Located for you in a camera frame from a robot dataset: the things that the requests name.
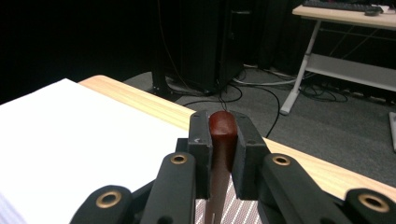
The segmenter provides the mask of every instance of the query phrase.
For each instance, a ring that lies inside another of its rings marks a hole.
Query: table leg
[[[389,121],[393,139],[393,150],[396,152],[396,113],[389,112]]]
[[[314,47],[315,39],[317,38],[318,30],[320,27],[321,21],[317,21],[315,25],[314,32],[311,35],[311,40],[309,41],[308,48],[306,49],[305,56],[303,58],[303,62],[301,63],[300,70],[298,72],[296,82],[294,83],[294,87],[289,93],[288,98],[286,99],[285,103],[283,103],[282,107],[280,108],[280,113],[283,115],[288,115],[291,111],[291,108],[294,105],[294,102],[297,99],[299,94],[299,89],[301,85],[301,81],[303,80],[306,65],[309,62],[309,57],[311,56],[312,48]]]

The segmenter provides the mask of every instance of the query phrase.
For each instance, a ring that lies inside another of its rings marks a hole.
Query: white paper
[[[0,193],[27,223],[69,223],[93,191],[154,179],[187,136],[64,79],[0,105]]]

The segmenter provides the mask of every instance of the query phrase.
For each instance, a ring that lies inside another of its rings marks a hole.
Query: wooden table edge
[[[163,98],[102,75],[87,78],[80,81],[79,84],[181,129],[186,131],[189,129],[190,115],[194,111],[184,106],[166,101]],[[396,188],[394,187],[272,140],[264,138],[264,141],[273,153],[283,153],[297,160],[323,190],[340,199],[345,198],[349,189],[367,188],[387,195],[396,202]]]

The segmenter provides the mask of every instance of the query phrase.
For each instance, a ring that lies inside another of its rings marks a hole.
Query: keyboard
[[[374,10],[382,12],[381,7],[373,7],[363,4],[350,4],[350,3],[337,3],[337,2],[317,2],[317,1],[304,1],[304,7],[320,7],[328,9],[346,10],[346,11],[359,11],[365,12],[367,10]]]

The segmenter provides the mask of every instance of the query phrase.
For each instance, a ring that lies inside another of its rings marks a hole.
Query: desk
[[[170,103],[109,77],[91,77],[79,82],[79,84],[184,130],[189,129],[190,115],[194,111],[186,107]],[[396,201],[396,188],[319,160],[269,139],[264,139],[264,141],[273,153],[283,153],[297,160],[323,190],[338,198],[344,199],[349,189],[367,188],[381,192]]]
[[[303,6],[295,8],[292,13],[309,20],[315,20],[317,23],[305,52],[294,87],[285,103],[282,105],[280,113],[288,115],[291,111],[291,108],[299,94],[299,88],[305,71],[318,73],[328,77],[341,78],[347,81],[357,82],[388,91],[396,91],[395,70],[311,54],[322,21],[396,30],[396,14],[380,14],[376,17],[368,17],[364,16],[363,12]]]

